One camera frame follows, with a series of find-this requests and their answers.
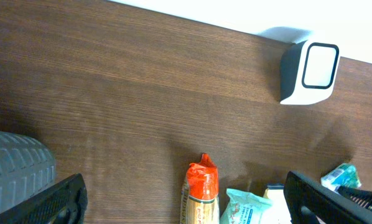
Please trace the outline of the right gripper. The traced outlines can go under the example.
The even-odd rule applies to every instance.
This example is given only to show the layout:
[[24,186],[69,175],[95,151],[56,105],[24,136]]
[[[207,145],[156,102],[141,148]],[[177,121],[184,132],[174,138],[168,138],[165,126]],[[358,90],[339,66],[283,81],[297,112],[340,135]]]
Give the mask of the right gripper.
[[318,182],[290,171],[284,196],[293,224],[372,224],[372,192],[340,186],[333,192]]

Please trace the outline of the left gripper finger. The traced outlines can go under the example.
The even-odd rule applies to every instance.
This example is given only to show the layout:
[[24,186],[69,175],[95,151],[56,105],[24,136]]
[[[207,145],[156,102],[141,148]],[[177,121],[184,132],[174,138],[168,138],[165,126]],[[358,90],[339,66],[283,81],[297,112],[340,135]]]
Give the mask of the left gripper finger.
[[88,205],[81,174],[73,174],[43,192],[0,213],[5,224],[82,224]]

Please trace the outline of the cream snack bag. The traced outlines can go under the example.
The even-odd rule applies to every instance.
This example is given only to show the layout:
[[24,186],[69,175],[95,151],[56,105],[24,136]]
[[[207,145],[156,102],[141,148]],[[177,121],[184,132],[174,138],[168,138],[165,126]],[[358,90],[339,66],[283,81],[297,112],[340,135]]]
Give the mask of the cream snack bag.
[[282,184],[268,184],[263,197],[272,202],[271,207],[263,213],[263,223],[292,223],[292,218],[284,196],[284,186]]

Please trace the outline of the small teal tissue pack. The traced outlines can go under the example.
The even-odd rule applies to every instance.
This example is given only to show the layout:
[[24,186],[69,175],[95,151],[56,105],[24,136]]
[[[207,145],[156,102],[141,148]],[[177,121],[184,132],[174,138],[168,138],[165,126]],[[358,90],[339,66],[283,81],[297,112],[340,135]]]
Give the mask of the small teal tissue pack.
[[361,187],[358,171],[353,164],[349,163],[343,163],[321,177],[320,183],[333,192],[336,192],[339,187],[349,187],[353,189]]

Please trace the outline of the teal wipes pouch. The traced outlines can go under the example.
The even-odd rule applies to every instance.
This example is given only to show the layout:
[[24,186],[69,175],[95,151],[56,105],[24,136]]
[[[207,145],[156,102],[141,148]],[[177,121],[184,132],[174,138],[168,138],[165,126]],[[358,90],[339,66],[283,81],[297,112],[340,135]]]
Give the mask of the teal wipes pouch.
[[220,224],[259,224],[272,201],[251,192],[227,189],[229,202],[220,218]]

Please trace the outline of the orange spaghetti packet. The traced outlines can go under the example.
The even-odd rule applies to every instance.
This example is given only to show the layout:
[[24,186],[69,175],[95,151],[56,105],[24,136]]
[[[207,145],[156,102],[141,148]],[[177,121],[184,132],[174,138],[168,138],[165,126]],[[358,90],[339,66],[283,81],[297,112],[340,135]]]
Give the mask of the orange spaghetti packet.
[[187,169],[181,191],[180,224],[219,224],[218,168],[208,154]]

